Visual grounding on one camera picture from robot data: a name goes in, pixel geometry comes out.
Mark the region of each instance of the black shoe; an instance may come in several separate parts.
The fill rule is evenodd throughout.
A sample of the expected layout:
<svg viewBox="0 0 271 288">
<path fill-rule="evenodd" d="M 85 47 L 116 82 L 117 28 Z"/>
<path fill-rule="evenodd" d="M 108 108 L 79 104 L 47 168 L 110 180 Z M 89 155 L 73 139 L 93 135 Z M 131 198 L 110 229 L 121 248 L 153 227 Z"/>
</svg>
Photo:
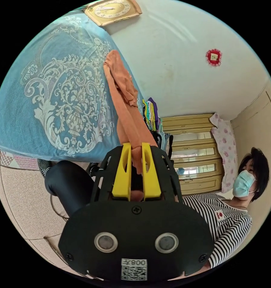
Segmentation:
<svg viewBox="0 0 271 288">
<path fill-rule="evenodd" d="M 96 175 L 96 172 L 99 170 L 99 164 L 95 162 L 91 162 L 87 169 L 86 172 L 89 174 L 90 177 L 94 177 Z"/>
<path fill-rule="evenodd" d="M 51 161 L 37 159 L 37 164 L 38 164 L 39 170 L 40 170 L 43 178 L 45 178 L 46 172 L 52 167 Z"/>
</svg>

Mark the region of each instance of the lens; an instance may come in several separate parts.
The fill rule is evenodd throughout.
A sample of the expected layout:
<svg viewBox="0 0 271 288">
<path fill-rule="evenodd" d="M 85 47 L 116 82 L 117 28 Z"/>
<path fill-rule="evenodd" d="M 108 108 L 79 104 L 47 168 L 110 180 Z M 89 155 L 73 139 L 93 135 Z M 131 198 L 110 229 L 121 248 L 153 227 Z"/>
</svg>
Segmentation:
<svg viewBox="0 0 271 288">
<path fill-rule="evenodd" d="M 178 238 L 172 233 L 164 233 L 157 237 L 155 247 L 160 253 L 171 253 L 178 247 Z"/>
<path fill-rule="evenodd" d="M 94 238 L 94 244 L 101 252 L 111 253 L 117 249 L 117 239 L 108 232 L 102 232 Z"/>
<path fill-rule="evenodd" d="M 114 241 L 109 236 L 102 236 L 99 238 L 99 246 L 102 249 L 111 249 L 111 247 L 114 245 Z"/>
</svg>

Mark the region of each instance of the purple cloth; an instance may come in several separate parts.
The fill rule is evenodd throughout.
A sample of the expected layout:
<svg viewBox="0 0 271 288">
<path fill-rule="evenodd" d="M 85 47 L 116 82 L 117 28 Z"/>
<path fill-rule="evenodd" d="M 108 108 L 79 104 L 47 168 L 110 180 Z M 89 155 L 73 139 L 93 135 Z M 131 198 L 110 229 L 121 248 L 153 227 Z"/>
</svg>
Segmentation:
<svg viewBox="0 0 271 288">
<path fill-rule="evenodd" d="M 156 130 L 158 130 L 159 129 L 159 116 L 157 114 L 157 104 L 156 102 L 154 102 L 154 100 L 151 97 L 148 99 L 148 101 L 150 101 L 154 106 L 154 119 L 156 122 Z"/>
</svg>

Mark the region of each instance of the striped shirt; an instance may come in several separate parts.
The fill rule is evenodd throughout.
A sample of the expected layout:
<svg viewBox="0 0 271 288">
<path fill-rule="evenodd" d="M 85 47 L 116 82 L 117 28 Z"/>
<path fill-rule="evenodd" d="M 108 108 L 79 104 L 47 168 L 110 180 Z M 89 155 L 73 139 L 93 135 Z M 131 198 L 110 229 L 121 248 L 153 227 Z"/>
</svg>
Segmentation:
<svg viewBox="0 0 271 288">
<path fill-rule="evenodd" d="M 244 241 L 251 230 L 252 218 L 248 211 L 233 208 L 215 194 L 183 196 L 185 205 L 196 210 L 209 225 L 215 249 L 209 258 L 211 268 L 225 261 Z"/>
</svg>

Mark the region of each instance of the yellow clamp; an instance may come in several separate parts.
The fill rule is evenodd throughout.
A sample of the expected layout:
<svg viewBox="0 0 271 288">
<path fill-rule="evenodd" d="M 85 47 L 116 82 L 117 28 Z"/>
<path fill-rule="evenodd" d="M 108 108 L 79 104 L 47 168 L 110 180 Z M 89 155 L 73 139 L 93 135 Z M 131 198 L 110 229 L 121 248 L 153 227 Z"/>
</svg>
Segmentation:
<svg viewBox="0 0 271 288">
<path fill-rule="evenodd" d="M 161 190 L 151 153 L 151 147 L 148 143 L 142 143 L 142 164 L 144 200 L 146 198 L 159 198 L 161 196 Z M 120 162 L 117 168 L 117 174 L 114 180 L 112 190 L 113 197 L 127 198 L 128 201 L 130 201 L 131 172 L 131 144 L 124 143 Z"/>
</svg>

